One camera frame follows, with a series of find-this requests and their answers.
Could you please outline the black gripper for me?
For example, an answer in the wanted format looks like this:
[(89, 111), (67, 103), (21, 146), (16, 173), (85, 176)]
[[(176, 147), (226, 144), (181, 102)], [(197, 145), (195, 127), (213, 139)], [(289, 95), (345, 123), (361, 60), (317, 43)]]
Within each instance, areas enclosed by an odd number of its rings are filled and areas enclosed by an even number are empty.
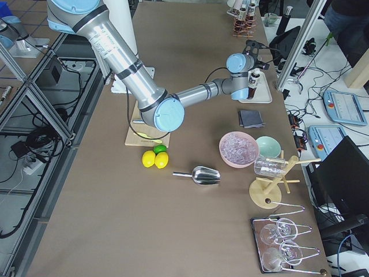
[(262, 70), (268, 70), (269, 63), (262, 62), (258, 59), (259, 50), (261, 45), (256, 40), (246, 40), (245, 41), (245, 48), (242, 51), (242, 54), (246, 57), (246, 66), (248, 69), (255, 69), (259, 68)]

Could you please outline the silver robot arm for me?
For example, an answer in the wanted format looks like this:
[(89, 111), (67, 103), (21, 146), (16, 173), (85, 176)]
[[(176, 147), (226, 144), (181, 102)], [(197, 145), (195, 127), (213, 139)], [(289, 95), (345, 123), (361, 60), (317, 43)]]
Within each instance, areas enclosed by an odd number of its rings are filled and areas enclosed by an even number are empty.
[(143, 121), (162, 132), (172, 132), (182, 124), (185, 107), (218, 95), (244, 99), (248, 93), (248, 73), (268, 69), (269, 63), (258, 60), (258, 51), (265, 45), (247, 40), (249, 50), (232, 54), (226, 62), (229, 78), (215, 79), (177, 94), (158, 87), (138, 55), (124, 40), (110, 20), (110, 13), (121, 16), (133, 33), (127, 1), (47, 1), (49, 27), (58, 32), (85, 37), (117, 78), (135, 96)]

